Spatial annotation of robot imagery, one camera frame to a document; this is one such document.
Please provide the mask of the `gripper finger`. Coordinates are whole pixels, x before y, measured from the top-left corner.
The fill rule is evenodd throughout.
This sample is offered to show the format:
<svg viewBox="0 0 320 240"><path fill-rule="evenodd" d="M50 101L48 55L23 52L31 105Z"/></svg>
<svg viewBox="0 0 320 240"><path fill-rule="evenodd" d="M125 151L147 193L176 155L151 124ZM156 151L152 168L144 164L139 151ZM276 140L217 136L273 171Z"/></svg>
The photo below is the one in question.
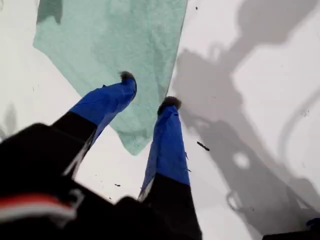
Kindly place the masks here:
<svg viewBox="0 0 320 240"><path fill-rule="evenodd" d="M157 110L139 200L181 240L200 240L202 232L192 198L187 154L178 110L167 96Z"/></svg>
<svg viewBox="0 0 320 240"><path fill-rule="evenodd" d="M59 135L55 138L55 154L72 160L81 150L87 152L111 121L133 101L136 93L136 80L127 71L120 73L120 82L87 93L53 123L52 128Z"/></svg>

